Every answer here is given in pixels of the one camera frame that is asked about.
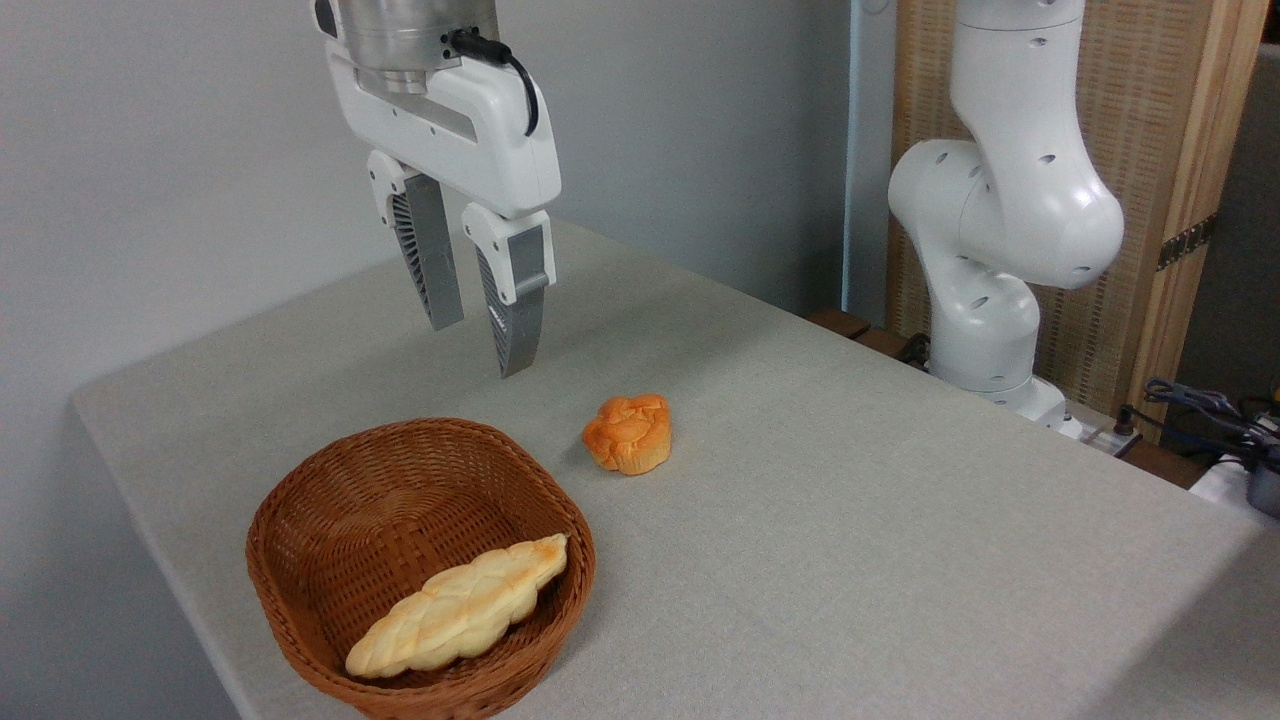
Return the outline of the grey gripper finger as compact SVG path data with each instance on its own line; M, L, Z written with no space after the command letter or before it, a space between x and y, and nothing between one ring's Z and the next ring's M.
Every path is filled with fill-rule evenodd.
M372 196L399 246L431 327L465 318L440 183L388 154L367 158Z
M557 281L545 211L504 219L477 202L462 214L476 247L480 278L503 378L529 368L541 337L545 290Z

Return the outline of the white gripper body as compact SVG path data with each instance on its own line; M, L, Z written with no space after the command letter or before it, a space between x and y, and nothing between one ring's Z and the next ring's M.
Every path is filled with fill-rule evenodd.
M425 94L371 94L334 40L326 60L347 123L374 149L504 218L559 196L549 111L541 108L534 133L525 133L526 88L512 70L463 59L429 76Z

